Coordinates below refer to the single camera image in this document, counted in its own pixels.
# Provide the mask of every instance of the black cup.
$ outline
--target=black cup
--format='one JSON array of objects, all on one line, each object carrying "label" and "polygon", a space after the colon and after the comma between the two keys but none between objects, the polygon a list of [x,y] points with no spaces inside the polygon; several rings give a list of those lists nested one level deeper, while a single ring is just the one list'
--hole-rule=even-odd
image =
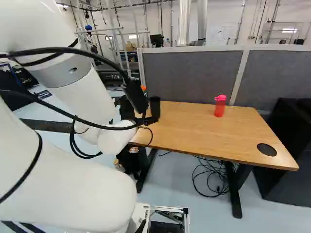
[{"label": "black cup", "polygon": [[161,98],[158,96],[152,96],[149,98],[149,105],[151,110],[151,117],[159,119],[161,115]]}]

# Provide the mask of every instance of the black cabinet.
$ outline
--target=black cabinet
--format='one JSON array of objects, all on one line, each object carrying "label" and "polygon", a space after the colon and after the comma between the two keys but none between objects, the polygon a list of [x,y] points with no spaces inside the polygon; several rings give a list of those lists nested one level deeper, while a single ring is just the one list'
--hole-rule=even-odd
[{"label": "black cabinet", "polygon": [[279,99],[267,123],[296,160],[299,170],[255,167],[261,196],[311,207],[311,99]]}]

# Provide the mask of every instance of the tangled cables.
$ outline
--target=tangled cables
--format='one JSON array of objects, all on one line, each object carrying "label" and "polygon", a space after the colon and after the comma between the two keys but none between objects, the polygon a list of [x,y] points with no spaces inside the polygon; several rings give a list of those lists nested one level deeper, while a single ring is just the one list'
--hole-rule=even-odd
[{"label": "tangled cables", "polygon": [[[198,156],[194,156],[198,158],[200,164],[195,167],[195,169],[192,172],[192,183],[195,188],[195,190],[202,196],[207,197],[207,198],[215,198],[218,196],[225,195],[229,192],[229,186],[228,186],[228,178],[227,178],[227,172],[225,169],[225,165],[223,164],[223,161],[219,160],[212,160],[212,159],[206,159],[206,158],[201,158]],[[199,173],[196,173],[199,167],[204,167],[206,170],[201,171]],[[200,192],[195,184],[195,179],[200,176],[206,174],[207,175],[207,187],[209,188],[210,191],[215,193],[214,195],[207,195],[202,192]],[[222,186],[217,186],[217,188],[211,188],[210,187],[210,179],[213,176],[218,176],[219,179],[223,182]]]}]

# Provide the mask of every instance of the light gray floor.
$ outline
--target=light gray floor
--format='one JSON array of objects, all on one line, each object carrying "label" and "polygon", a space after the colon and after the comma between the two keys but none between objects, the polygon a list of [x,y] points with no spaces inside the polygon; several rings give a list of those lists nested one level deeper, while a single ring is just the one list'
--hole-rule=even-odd
[{"label": "light gray floor", "polygon": [[[120,92],[111,92],[112,96]],[[46,99],[49,103],[68,108],[55,96]],[[15,114],[20,118],[68,121],[70,119],[59,115],[43,106],[32,103]],[[49,140],[56,146],[70,152],[69,136],[63,133],[39,132],[43,139]],[[78,145],[84,151],[97,152],[98,149],[77,137]],[[114,156],[94,158],[92,161],[113,167]],[[235,219],[231,214],[229,196],[220,198],[204,198],[193,188],[191,173],[198,160],[192,156],[169,153],[156,157],[138,201],[151,205],[184,206],[190,208],[190,231],[192,233],[294,233],[311,232],[311,208],[297,207],[265,201],[251,174],[240,190],[243,218]],[[197,183],[202,191],[207,191],[206,180],[202,177]],[[63,233],[65,230],[49,226],[40,226],[47,233]],[[0,225],[1,233],[11,231]]]}]

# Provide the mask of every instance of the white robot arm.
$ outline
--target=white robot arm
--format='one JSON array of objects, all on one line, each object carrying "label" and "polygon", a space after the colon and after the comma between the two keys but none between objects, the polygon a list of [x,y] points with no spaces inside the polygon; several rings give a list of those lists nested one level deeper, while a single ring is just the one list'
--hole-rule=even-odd
[{"label": "white robot arm", "polygon": [[[80,43],[53,0],[10,0],[0,8],[0,51],[74,47]],[[106,125],[115,106],[91,60],[39,54],[16,60],[80,118]],[[0,98],[0,219],[89,232],[125,232],[136,203],[127,175],[74,157],[42,141]],[[114,127],[131,126],[121,121]],[[105,154],[119,153],[136,129],[107,131],[76,125]]]}]

